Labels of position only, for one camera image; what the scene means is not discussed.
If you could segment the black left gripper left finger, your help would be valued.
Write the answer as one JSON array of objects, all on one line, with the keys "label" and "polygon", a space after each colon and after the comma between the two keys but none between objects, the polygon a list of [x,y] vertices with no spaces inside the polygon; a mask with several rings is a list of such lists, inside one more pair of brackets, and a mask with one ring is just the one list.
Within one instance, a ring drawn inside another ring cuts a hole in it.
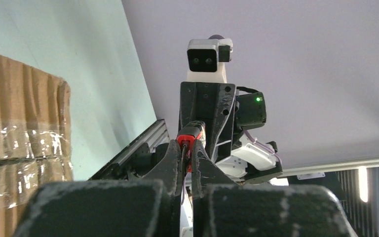
[{"label": "black left gripper left finger", "polygon": [[163,159],[132,181],[53,182],[28,202],[16,237],[178,237],[182,154],[171,140]]}]

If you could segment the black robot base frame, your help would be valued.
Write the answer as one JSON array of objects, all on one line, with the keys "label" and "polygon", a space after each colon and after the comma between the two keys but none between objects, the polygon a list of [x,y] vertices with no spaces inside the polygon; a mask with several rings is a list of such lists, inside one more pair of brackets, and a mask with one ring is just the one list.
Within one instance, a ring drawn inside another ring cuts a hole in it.
[{"label": "black robot base frame", "polygon": [[90,180],[132,180],[151,171],[165,156],[170,136],[163,119],[155,121]]}]

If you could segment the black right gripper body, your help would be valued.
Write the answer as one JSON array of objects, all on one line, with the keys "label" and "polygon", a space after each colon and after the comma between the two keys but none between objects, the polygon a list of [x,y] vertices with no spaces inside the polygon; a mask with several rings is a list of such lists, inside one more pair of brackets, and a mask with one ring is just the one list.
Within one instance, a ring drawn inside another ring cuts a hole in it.
[{"label": "black right gripper body", "polygon": [[235,97],[236,86],[231,83],[184,81],[180,85],[179,127],[194,120],[205,122],[205,149],[214,163],[231,153]]}]

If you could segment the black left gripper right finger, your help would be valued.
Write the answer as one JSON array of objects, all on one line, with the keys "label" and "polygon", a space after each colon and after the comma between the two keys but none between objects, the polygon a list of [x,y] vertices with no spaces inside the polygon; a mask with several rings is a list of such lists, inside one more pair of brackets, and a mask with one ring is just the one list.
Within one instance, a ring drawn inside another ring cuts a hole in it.
[{"label": "black left gripper right finger", "polygon": [[336,196],[317,185],[239,185],[192,148],[196,237],[353,237]]}]

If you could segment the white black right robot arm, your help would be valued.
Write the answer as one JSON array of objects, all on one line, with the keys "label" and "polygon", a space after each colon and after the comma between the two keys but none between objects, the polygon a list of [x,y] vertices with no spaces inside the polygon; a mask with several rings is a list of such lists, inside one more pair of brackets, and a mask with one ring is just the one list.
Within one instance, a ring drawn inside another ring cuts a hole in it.
[{"label": "white black right robot arm", "polygon": [[180,86],[177,141],[186,160],[196,141],[229,178],[259,184],[282,175],[275,142],[261,143],[249,130],[266,123],[264,95],[231,83],[185,81]]}]

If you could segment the red black utility knife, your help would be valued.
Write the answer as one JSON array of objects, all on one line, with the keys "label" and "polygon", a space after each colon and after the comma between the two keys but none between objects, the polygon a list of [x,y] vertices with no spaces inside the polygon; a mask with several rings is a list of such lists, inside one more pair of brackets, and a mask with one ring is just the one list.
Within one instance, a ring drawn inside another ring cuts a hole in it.
[{"label": "red black utility knife", "polygon": [[177,134],[177,141],[181,148],[186,173],[191,172],[192,170],[191,156],[195,141],[200,141],[204,148],[206,146],[207,139],[205,127],[205,122],[195,120],[184,126]]}]

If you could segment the brown cardboard express box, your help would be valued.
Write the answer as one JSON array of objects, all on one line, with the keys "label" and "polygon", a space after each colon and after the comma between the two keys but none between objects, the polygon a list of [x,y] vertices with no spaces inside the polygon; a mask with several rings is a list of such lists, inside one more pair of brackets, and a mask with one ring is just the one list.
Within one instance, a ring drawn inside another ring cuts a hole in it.
[{"label": "brown cardboard express box", "polygon": [[73,179],[69,84],[0,55],[0,237],[43,184]]}]

